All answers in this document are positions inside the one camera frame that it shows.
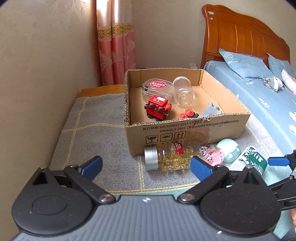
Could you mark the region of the person's right hand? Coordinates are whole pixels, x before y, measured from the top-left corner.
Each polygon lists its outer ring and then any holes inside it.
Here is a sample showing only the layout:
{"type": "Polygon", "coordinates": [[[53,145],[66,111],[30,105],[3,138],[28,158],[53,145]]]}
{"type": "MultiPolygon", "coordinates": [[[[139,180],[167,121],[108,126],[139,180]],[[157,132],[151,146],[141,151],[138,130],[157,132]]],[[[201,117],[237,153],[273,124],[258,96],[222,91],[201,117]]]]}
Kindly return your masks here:
{"type": "Polygon", "coordinates": [[[292,223],[293,223],[293,226],[294,226],[294,229],[295,229],[295,232],[296,232],[296,209],[291,209],[290,214],[291,214],[292,223]]]}

